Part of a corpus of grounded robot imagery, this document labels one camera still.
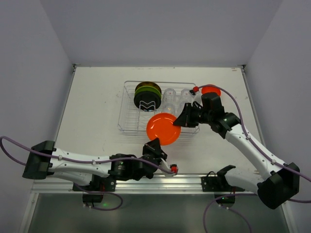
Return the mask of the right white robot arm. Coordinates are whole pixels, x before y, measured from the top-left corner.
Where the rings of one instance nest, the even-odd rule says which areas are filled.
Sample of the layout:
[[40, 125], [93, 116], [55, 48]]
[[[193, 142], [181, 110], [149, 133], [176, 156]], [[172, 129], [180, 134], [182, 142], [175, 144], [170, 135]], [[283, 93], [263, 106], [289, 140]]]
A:
[[235, 146], [256, 168], [257, 174], [228, 165], [215, 177], [204, 177], [203, 182], [223, 191], [226, 187], [238, 187], [257, 194], [270, 209], [289, 200], [299, 192], [300, 172], [295, 163], [286, 164], [272, 155], [242, 125], [234, 114], [225, 111], [221, 98], [214, 92], [201, 96], [202, 104], [186, 103], [174, 126], [194, 128], [208, 124], [223, 139]]

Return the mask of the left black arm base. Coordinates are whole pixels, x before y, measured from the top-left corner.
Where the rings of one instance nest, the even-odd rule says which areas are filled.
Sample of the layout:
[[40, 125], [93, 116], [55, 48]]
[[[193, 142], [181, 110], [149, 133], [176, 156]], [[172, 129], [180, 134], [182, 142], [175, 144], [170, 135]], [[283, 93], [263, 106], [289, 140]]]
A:
[[92, 180], [86, 186], [73, 184], [73, 191], [83, 191], [83, 204], [100, 203], [104, 199], [104, 194], [113, 194], [116, 188], [116, 180], [112, 177], [102, 178], [93, 176]]

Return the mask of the orange bowl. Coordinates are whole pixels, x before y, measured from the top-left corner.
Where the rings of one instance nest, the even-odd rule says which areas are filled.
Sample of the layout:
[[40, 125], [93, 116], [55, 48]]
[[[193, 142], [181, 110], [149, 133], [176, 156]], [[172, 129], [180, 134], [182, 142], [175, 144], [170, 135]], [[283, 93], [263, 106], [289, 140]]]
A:
[[204, 86], [201, 89], [202, 94], [206, 93], [216, 93], [219, 97], [221, 96], [221, 90], [215, 86]]

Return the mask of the orange plate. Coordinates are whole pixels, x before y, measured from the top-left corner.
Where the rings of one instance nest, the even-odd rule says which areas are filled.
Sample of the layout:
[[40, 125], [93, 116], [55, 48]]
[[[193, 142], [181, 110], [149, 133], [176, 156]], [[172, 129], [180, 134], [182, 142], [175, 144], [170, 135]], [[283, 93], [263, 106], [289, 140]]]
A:
[[159, 113], [152, 116], [146, 125], [146, 134], [150, 140], [159, 139], [162, 146], [174, 143], [181, 134], [181, 127], [174, 126], [176, 116]]

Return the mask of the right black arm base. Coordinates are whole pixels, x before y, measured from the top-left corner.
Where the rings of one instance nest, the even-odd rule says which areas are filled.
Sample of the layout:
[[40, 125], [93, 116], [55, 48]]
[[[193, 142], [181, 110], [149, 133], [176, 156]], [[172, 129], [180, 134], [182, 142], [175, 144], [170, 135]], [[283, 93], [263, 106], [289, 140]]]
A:
[[216, 194], [218, 192], [229, 192], [230, 194], [233, 194], [236, 191], [244, 192], [244, 189], [236, 186], [231, 186], [225, 180], [225, 174], [235, 168], [236, 167], [233, 165], [228, 165], [219, 170], [217, 173], [215, 173], [214, 171], [210, 171], [206, 176], [201, 177], [202, 191], [214, 192], [215, 198], [221, 196], [221, 194]]

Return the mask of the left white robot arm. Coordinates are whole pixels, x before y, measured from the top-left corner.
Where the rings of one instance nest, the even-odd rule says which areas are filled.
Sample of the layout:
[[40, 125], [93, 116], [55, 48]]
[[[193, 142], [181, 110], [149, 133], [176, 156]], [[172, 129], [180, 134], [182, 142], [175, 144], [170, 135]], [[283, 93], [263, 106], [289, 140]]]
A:
[[48, 176], [68, 180], [80, 186], [87, 186], [95, 177], [112, 178], [119, 181], [135, 180], [142, 177], [151, 179], [157, 170], [171, 176], [159, 140], [144, 145], [143, 155], [117, 153], [111, 156], [87, 156], [55, 148], [55, 142], [44, 141], [31, 148], [23, 178], [43, 180]]

